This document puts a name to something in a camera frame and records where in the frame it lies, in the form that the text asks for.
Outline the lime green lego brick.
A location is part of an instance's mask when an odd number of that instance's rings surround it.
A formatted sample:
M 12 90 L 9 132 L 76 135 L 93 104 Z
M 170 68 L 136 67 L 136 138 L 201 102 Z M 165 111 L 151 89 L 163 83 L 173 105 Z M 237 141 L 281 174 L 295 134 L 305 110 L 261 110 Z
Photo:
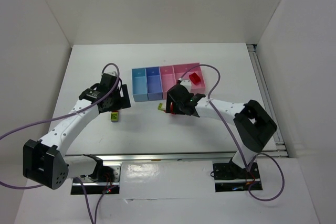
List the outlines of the lime green lego brick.
M 110 120 L 111 120 L 111 122 L 118 122 L 119 121 L 119 112 L 118 111 L 111 112 Z

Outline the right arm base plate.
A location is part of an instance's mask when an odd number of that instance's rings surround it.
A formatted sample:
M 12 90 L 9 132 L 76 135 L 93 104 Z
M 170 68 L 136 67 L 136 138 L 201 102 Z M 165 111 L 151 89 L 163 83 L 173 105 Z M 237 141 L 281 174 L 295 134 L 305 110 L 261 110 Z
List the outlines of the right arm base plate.
M 233 163 L 214 163 L 210 176 L 214 179 L 217 193 L 248 191 L 249 186 L 250 190 L 263 188 L 257 163 L 253 163 L 249 172 Z

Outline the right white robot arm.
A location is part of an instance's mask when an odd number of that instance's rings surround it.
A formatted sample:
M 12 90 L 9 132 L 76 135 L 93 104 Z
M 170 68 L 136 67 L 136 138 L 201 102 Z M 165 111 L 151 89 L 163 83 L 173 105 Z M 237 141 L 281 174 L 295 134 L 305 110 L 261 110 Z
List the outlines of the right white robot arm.
M 225 126 L 236 127 L 241 144 L 233 138 L 237 152 L 224 168 L 219 179 L 233 180 L 244 177 L 250 171 L 253 158 L 260 153 L 277 131 L 278 126 L 265 109 L 255 100 L 247 103 L 231 103 L 215 100 L 204 94 L 193 94 L 181 84 L 167 92 L 166 113 L 221 120 Z

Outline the red lego plate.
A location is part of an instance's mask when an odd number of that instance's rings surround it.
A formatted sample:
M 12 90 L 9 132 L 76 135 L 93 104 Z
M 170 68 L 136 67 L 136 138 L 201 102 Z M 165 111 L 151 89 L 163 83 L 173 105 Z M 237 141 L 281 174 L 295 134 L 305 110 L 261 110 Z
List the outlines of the red lego plate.
M 200 85 L 202 82 L 200 76 L 196 72 L 191 73 L 189 75 L 189 79 L 191 83 L 195 86 Z

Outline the green white lego piece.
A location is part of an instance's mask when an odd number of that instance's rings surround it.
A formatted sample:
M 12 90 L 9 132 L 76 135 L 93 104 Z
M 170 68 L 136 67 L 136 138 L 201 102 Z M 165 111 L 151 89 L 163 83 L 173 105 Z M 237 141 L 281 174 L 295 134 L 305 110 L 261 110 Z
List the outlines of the green white lego piece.
M 163 104 L 163 103 L 159 103 L 159 105 L 158 105 L 158 110 L 163 111 L 163 112 L 166 112 L 166 106 L 165 106 L 165 104 Z

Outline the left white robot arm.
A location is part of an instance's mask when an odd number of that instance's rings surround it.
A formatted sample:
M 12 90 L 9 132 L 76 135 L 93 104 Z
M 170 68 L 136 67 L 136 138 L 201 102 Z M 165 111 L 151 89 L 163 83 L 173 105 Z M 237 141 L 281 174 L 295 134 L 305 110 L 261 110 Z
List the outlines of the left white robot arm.
M 99 114 L 131 106 L 127 85 L 117 73 L 102 74 L 101 81 L 86 89 L 67 118 L 61 120 L 39 140 L 28 140 L 23 147 L 23 175 L 50 189 L 59 188 L 66 179 L 88 177 L 93 182 L 114 178 L 114 170 L 92 154 L 66 156 L 66 152 Z

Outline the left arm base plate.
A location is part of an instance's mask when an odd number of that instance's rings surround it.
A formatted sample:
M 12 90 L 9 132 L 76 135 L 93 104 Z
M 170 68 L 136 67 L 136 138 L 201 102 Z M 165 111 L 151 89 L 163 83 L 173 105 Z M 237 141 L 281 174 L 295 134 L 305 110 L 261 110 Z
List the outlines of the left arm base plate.
M 88 195 L 101 195 L 106 192 L 108 195 L 117 195 L 120 192 L 121 164 L 112 163 L 108 165 L 98 179 L 91 179 L 88 175 L 80 175 Z

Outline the red lego brick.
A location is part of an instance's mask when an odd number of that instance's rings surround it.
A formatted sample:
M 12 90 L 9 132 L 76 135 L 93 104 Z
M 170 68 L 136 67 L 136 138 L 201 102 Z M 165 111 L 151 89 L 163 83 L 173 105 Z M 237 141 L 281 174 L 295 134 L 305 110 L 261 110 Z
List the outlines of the red lego brick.
M 170 113 L 171 114 L 176 114 L 174 103 L 171 103 L 171 105 L 170 105 Z

